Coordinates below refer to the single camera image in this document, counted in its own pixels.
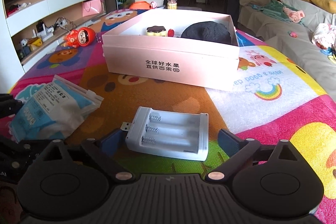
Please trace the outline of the grey sofa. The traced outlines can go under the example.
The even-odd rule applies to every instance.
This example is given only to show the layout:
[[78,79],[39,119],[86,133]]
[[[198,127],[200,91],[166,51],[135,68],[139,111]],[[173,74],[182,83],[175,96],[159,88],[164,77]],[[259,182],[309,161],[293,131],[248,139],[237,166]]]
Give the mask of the grey sofa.
[[239,0],[238,22],[263,38],[306,71],[321,87],[335,98],[335,61],[321,51],[335,48],[335,14],[302,0],[278,0],[292,10],[302,10],[299,22],[283,22],[252,9],[250,3],[265,6],[270,0]]

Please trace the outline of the green clothing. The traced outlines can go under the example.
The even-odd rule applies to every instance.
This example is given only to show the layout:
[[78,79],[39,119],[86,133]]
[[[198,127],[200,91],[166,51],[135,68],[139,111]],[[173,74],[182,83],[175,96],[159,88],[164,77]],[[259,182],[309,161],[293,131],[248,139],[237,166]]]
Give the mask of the green clothing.
[[250,3],[249,6],[252,7],[252,9],[260,11],[271,18],[283,22],[290,22],[290,18],[284,11],[284,8],[288,8],[288,6],[281,1],[270,0],[265,6]]

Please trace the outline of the pink paper bag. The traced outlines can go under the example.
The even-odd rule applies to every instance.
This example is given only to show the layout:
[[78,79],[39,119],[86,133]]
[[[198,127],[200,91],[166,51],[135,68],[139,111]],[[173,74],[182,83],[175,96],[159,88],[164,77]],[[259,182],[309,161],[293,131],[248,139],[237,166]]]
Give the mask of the pink paper bag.
[[101,0],[89,0],[82,3],[82,17],[100,14],[101,12]]

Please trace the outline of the Hello Kitty camera keychain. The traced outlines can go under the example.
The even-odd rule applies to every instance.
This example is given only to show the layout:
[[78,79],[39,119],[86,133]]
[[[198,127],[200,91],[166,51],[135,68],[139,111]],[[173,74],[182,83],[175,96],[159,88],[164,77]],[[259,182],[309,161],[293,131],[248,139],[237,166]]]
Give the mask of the Hello Kitty camera keychain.
[[166,30],[164,26],[151,26],[146,29],[147,36],[173,37],[173,29]]

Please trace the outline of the red doll toy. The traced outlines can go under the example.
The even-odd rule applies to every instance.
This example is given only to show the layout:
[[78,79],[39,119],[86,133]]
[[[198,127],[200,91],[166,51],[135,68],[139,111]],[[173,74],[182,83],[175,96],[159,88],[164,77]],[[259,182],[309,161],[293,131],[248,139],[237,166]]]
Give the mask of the red doll toy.
[[65,36],[64,45],[72,48],[87,47],[97,38],[96,32],[89,27],[72,30]]

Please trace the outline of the white tv cabinet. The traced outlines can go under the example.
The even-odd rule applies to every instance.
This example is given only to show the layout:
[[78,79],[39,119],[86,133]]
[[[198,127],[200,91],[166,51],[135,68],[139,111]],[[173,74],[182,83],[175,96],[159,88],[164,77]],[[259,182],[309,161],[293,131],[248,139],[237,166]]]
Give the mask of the white tv cabinet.
[[[75,27],[87,26],[92,20],[104,14],[83,16],[82,4],[91,0],[24,0],[27,7],[7,16],[1,2],[1,92],[9,91],[46,53],[63,42],[63,36]],[[23,59],[19,58],[22,39],[38,35],[36,25],[43,22],[47,34],[42,45]]]

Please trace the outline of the black plush toy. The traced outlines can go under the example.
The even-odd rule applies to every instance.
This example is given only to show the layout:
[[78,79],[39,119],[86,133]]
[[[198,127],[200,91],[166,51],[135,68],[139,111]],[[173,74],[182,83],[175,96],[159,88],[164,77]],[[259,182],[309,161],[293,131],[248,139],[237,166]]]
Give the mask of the black plush toy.
[[182,32],[181,38],[231,44],[231,35],[226,26],[213,21],[198,22],[188,26]]

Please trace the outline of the blue tissue pack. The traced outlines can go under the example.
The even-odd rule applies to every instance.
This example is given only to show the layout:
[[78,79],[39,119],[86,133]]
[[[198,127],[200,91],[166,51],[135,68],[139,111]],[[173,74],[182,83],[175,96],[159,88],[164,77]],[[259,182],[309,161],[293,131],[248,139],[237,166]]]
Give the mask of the blue tissue pack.
[[104,100],[58,75],[49,83],[28,85],[15,98],[23,106],[10,122],[9,133],[18,142],[66,139]]

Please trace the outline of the white battery charger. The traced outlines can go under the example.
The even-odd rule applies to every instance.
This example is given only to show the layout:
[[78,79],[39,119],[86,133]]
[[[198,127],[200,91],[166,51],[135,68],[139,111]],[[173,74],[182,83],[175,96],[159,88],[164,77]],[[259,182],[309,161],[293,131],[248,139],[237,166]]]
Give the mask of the white battery charger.
[[209,115],[139,107],[123,122],[129,150],[174,159],[205,161],[209,152]]

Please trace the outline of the pink cardboard box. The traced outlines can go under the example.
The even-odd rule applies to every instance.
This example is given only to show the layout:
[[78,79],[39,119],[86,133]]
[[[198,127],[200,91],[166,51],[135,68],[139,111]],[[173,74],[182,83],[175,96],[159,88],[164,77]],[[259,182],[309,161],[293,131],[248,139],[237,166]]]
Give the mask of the pink cardboard box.
[[[224,24],[231,44],[181,38],[198,22]],[[173,29],[173,37],[147,36],[151,26]],[[240,48],[232,18],[193,10],[155,9],[143,12],[102,35],[108,71],[217,90],[232,90]]]

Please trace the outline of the colourful cartoon play mat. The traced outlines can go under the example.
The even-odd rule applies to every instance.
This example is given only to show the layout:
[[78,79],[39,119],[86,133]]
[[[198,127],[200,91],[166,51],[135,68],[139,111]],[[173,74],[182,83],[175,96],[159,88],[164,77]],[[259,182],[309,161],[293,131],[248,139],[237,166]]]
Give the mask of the colourful cartoon play mat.
[[205,161],[188,161],[129,151],[124,145],[114,159],[135,174],[188,173],[188,182],[169,184],[147,179],[138,193],[122,189],[119,209],[111,211],[117,223],[227,223],[231,214],[217,190],[206,197],[195,186],[196,174],[228,160],[217,137],[226,128],[240,138],[263,144],[290,140],[324,186],[323,199],[309,223],[335,223],[335,102],[305,71],[274,48],[238,32],[240,63],[234,88],[225,92],[109,73],[101,43],[86,50],[58,47],[45,56],[13,88],[17,95],[28,85],[47,83],[59,75],[103,96],[93,113],[69,142],[101,137],[139,106],[208,113],[210,148]]

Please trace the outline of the orange round bucket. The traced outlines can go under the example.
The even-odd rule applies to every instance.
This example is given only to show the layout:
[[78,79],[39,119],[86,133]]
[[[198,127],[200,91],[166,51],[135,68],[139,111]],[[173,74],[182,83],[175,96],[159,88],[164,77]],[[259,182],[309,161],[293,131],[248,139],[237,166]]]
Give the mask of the orange round bucket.
[[156,2],[147,2],[147,1],[137,1],[130,5],[131,10],[151,10],[156,9],[157,3]]

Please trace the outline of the candy jar red lid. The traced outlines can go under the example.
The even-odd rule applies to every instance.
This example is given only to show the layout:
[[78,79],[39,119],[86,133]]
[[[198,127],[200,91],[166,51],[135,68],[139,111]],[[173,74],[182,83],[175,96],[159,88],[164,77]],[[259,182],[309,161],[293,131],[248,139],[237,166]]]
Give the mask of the candy jar red lid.
[[167,8],[171,10],[177,9],[177,0],[167,0]]

